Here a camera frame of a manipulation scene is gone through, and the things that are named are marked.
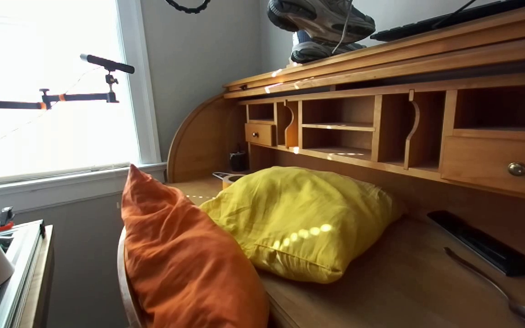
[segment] cable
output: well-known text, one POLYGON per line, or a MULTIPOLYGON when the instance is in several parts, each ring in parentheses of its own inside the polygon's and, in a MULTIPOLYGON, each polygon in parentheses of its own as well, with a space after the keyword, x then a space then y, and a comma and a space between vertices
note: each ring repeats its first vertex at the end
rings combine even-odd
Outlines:
POLYGON ((465 6, 461 6, 460 10, 456 10, 452 15, 445 17, 443 21, 438 21, 436 24, 432 24, 432 28, 440 28, 445 23, 450 23, 454 17, 458 17, 461 12, 465 12, 469 6, 472 6, 476 0, 469 0, 465 6))
POLYGON ((184 8, 181 4, 177 4, 175 0, 166 0, 172 8, 175 8, 177 12, 183 12, 186 15, 199 15, 201 12, 204 12, 210 4, 210 0, 204 0, 204 4, 197 6, 197 8, 184 8))
POLYGON ((332 54, 336 54, 336 52, 341 48, 343 41, 347 39, 350 15, 352 15, 352 0, 348 0, 347 21, 345 21, 345 24, 343 24, 343 32, 341 32, 339 43, 336 44, 336 48, 332 50, 332 54))

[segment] microphone stand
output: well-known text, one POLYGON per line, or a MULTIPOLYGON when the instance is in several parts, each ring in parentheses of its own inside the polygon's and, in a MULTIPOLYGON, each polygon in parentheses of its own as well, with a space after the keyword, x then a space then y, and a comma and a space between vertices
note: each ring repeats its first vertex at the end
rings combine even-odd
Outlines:
POLYGON ((113 72, 108 72, 104 77, 106 85, 110 86, 108 94, 60 94, 60 96, 48 96, 48 88, 42 88, 42 103, 9 103, 0 101, 0 110, 51 110, 51 103, 90 103, 90 101, 106 101, 108 105, 115 105, 117 94, 113 90, 113 85, 119 85, 119 81, 113 77, 113 72))

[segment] white wall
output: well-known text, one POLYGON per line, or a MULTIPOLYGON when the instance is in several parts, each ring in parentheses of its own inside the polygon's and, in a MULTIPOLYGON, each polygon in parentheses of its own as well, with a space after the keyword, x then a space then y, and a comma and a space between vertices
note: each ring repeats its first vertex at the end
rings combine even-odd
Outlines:
POLYGON ((268 0, 259 3, 261 6, 261 70, 274 72, 290 65, 294 34, 275 28, 266 19, 266 3, 268 0))
POLYGON ((193 108, 219 96, 226 83, 263 70, 259 3, 212 0, 201 15, 186 15, 166 0, 142 0, 162 159, 193 108))

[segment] wooden shelf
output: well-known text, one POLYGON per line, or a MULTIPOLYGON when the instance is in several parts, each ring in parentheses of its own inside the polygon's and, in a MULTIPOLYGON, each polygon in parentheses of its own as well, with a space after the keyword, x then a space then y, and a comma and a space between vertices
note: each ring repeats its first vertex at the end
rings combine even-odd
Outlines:
POLYGON ((454 130, 454 137, 463 137, 463 139, 516 139, 516 141, 525 141, 525 128, 516 128, 516 130, 507 130, 507 128, 487 128, 487 130, 454 130))
POLYGON ((312 156, 327 161, 370 161, 370 150, 358 150, 358 148, 308 148, 303 150, 301 156, 312 156))
POLYGON ((372 126, 352 126, 341 123, 325 123, 325 125, 301 125, 303 130, 337 130, 337 132, 365 132, 372 134, 372 126))

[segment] curved wooden panel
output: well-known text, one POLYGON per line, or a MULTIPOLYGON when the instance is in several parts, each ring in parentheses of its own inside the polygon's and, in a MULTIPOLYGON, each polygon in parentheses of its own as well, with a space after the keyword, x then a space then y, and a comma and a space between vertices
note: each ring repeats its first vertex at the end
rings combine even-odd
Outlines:
POLYGON ((416 121, 407 137, 405 168, 438 168, 445 94, 410 94, 409 101, 416 110, 416 121))
POLYGON ((228 156, 246 150, 245 110, 223 96, 195 108, 177 130, 168 154, 168 183, 210 178, 228 172, 228 156))
POLYGON ((285 108, 290 112, 290 123, 285 128, 285 148, 301 148, 299 145, 299 106, 301 103, 285 103, 285 108))

